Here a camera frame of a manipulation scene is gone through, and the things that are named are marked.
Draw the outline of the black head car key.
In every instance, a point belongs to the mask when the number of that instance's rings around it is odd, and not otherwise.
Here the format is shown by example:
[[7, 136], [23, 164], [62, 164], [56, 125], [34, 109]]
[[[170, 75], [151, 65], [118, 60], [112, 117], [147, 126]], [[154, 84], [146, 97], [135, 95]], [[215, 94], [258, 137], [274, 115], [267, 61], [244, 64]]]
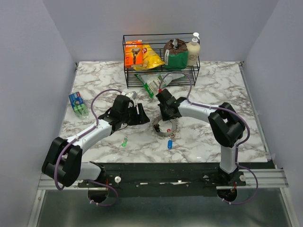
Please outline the black head car key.
[[156, 132], [160, 132], [160, 126], [159, 126], [159, 124], [155, 124], [153, 127], [154, 127], [154, 129], [155, 129]]

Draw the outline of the blue key tag with keys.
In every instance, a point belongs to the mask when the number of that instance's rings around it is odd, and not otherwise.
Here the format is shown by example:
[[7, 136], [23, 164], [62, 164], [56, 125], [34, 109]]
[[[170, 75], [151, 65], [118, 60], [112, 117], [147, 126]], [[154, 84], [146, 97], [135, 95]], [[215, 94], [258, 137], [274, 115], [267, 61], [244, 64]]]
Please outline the blue key tag with keys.
[[172, 149], [173, 148], [174, 141], [175, 141], [175, 135], [171, 134], [171, 136], [168, 139], [168, 144], [167, 144], [168, 149]]

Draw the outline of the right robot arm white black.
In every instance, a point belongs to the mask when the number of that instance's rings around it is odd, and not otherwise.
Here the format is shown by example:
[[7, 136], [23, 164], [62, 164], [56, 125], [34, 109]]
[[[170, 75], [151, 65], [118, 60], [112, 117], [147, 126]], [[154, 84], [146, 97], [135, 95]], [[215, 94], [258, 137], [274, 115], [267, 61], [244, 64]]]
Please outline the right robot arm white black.
[[224, 102], [222, 105], [208, 106], [191, 102], [187, 97], [176, 99], [167, 89], [161, 90], [156, 97], [160, 102], [158, 106], [163, 120], [190, 117], [210, 124], [221, 146], [218, 181], [223, 185], [233, 182], [239, 170], [237, 143], [243, 136], [245, 124], [231, 104]]

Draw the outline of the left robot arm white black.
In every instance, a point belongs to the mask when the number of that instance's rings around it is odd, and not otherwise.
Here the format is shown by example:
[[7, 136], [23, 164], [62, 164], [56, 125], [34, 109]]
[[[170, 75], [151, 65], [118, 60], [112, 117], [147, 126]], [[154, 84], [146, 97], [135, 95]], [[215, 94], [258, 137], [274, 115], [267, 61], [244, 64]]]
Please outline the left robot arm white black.
[[75, 136], [63, 139], [55, 138], [48, 150], [42, 173], [54, 179], [56, 185], [71, 186], [77, 180], [89, 180], [95, 186], [101, 186], [106, 177], [102, 165], [83, 162], [82, 155], [100, 140], [109, 137], [123, 124], [136, 126], [149, 123], [143, 105], [124, 95], [118, 95], [98, 121]]

